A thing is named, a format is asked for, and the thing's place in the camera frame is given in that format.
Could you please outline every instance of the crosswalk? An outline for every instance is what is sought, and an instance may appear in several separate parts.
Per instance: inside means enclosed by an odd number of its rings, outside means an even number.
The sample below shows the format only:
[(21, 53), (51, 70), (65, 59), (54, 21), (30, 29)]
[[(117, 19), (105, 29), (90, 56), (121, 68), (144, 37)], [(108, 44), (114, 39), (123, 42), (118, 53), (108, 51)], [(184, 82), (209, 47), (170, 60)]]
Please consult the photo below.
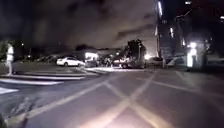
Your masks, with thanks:
[(21, 86), (52, 86), (63, 84), (68, 81), (85, 80), (87, 77), (95, 76), (96, 73), (80, 70), (79, 73), (66, 72), (24, 72), (16, 75), (0, 75), (0, 95), (21, 91)]

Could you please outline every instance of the white car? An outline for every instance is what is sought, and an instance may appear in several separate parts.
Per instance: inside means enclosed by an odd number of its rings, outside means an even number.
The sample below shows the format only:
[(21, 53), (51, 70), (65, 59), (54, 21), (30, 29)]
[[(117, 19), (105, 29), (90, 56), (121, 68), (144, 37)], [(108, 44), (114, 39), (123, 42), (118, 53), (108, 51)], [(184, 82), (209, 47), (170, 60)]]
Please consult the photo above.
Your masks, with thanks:
[(163, 59), (159, 57), (152, 57), (148, 61), (146, 61), (149, 65), (161, 66), (163, 65)]
[(85, 63), (74, 57), (64, 57), (57, 59), (57, 65), (60, 66), (85, 66)]

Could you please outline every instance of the sidewalk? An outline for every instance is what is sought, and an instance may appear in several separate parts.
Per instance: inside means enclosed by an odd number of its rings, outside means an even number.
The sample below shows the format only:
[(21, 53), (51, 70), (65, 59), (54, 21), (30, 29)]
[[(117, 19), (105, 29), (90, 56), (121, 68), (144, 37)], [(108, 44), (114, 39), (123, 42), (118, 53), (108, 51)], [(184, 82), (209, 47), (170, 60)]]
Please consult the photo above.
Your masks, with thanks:
[[(20, 63), (16, 62), (13, 63), (13, 70), (15, 72), (27, 72), (27, 71), (35, 71), (35, 70), (44, 70), (49, 69), (54, 64), (49, 63)], [(7, 74), (8, 69), (6, 68), (4, 63), (0, 63), (0, 75)]]

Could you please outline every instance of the road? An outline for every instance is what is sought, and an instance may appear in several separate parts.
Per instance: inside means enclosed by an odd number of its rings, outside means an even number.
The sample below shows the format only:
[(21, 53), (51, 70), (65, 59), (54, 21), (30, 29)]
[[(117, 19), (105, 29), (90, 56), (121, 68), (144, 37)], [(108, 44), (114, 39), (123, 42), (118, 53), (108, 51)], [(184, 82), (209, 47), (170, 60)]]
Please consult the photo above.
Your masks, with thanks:
[(13, 128), (223, 128), (223, 85), (200, 72), (116, 70), (54, 86), (1, 83), (18, 91), (0, 103)]

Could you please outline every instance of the night sky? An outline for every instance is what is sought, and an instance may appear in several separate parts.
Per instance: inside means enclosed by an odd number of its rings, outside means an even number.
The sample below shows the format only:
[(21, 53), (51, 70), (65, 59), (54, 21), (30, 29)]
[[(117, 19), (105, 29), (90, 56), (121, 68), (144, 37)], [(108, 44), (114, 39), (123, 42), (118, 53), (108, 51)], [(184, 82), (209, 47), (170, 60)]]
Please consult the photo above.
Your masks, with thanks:
[[(172, 19), (180, 10), (180, 1), (184, 0), (164, 2), (166, 17)], [(35, 45), (60, 42), (68, 48), (119, 47), (140, 38), (155, 52), (156, 4), (156, 0), (0, 0), (0, 36), (18, 36)]]

